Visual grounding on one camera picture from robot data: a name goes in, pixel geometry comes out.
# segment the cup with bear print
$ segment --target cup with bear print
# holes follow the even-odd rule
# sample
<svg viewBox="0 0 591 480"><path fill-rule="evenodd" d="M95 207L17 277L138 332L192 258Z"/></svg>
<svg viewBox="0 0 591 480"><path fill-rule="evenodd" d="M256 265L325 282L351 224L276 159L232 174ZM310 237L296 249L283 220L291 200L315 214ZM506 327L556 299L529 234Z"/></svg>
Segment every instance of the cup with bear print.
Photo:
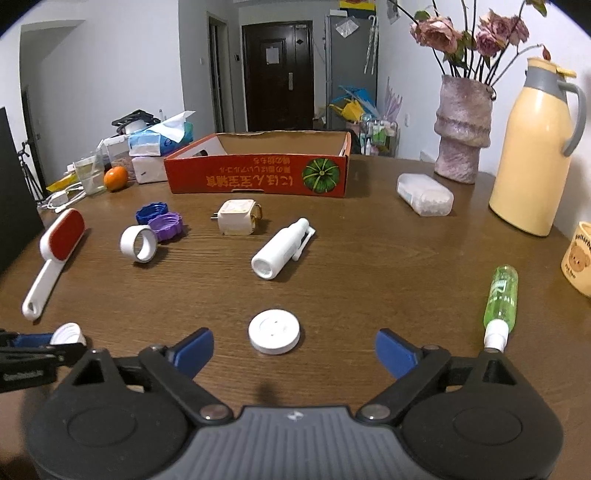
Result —
<svg viewBox="0 0 591 480"><path fill-rule="evenodd" d="M591 223L579 223L561 267L567 280L583 295L591 297Z"/></svg>

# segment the paper sign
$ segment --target paper sign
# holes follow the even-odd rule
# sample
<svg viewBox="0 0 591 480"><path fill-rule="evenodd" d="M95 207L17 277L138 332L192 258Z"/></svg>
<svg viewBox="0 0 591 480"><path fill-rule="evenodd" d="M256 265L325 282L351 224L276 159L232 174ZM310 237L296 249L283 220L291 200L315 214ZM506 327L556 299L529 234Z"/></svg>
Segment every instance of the paper sign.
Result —
<svg viewBox="0 0 591 480"><path fill-rule="evenodd" d="M279 63L279 48L269 47L267 48L267 65Z"/></svg>

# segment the wooden table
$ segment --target wooden table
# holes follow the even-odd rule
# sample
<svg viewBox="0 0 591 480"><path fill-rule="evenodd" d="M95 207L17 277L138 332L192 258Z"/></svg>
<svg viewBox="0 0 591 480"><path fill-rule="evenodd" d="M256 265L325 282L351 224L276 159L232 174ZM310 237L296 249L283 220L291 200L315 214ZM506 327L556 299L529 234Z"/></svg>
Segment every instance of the wooden table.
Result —
<svg viewBox="0 0 591 480"><path fill-rule="evenodd" d="M236 414L243 404L349 404L355 411L392 383L373 352L379 328L416 345L438 343L475 356L492 272L511 264L519 272L519 306L506 354L564 426L552 479L587 480L591 314L589 301L560 271L568 240L555 229L536 238L496 217L487 207L493 184L487 174L476 186L437 177L456 196L452 214L419 217L396 194L396 180L403 172L432 171L414 161L352 158L346 199L258 196L267 220L247 237L222 237L209 219L240 195L172 195L161 183L83 200L76 208L89 234L41 322L32 325L20 313L43 263L33 242L0 279L0 326L49 332L77 322L113 356L172 345L207 326L216 350L197 381ZM180 212L189 232L160 247L152 263L134 265L119 252L119 237L135 223L136 210L154 201ZM300 262L289 262L275 281L260 280L251 257L300 217L317 236ZM292 353L265 356L250 345L247 328L257 313L276 307L293 312L305 335ZM27 477L21 426L39 397L39 389L0 395L0 458L15 478Z"/></svg>

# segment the bottle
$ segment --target bottle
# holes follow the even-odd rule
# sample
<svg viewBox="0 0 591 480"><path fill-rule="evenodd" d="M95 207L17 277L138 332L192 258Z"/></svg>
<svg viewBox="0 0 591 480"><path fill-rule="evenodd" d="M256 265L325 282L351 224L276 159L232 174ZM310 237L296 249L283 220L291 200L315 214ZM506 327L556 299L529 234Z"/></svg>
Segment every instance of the bottle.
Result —
<svg viewBox="0 0 591 480"><path fill-rule="evenodd" d="M517 271L510 265L497 267L484 313L485 348L503 352L517 312Z"/></svg>
<svg viewBox="0 0 591 480"><path fill-rule="evenodd" d="M316 233L305 218L282 228L259 253L252 257L251 267L259 277L272 280L291 258L297 262L302 250Z"/></svg>
<svg viewBox="0 0 591 480"><path fill-rule="evenodd" d="M525 88L507 122L489 201L504 221L538 236L550 233L566 185L570 156L587 122L585 93L565 77L574 78L576 73L543 59L528 60ZM567 92L579 97L575 126Z"/></svg>

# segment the pink flower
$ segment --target pink flower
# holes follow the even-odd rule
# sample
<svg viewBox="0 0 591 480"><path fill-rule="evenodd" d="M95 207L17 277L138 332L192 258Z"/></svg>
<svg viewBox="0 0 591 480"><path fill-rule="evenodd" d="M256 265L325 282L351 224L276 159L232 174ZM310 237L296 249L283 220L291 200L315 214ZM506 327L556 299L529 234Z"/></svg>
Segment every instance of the pink flower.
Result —
<svg viewBox="0 0 591 480"><path fill-rule="evenodd" d="M509 43L511 45L519 45L519 42L527 42L530 37L530 31L525 26L525 22L517 15L511 18L511 35L509 36Z"/></svg>
<svg viewBox="0 0 591 480"><path fill-rule="evenodd" d="M494 57L500 52L501 46L490 31L480 30L476 34L476 49L484 57Z"/></svg>
<svg viewBox="0 0 591 480"><path fill-rule="evenodd" d="M455 53L462 34L454 30L451 18L434 17L412 24L410 33L419 45L444 53Z"/></svg>
<svg viewBox="0 0 591 480"><path fill-rule="evenodd" d="M488 30L501 47L505 47L513 30L514 22L509 17L497 15L492 10L480 18L480 30Z"/></svg>

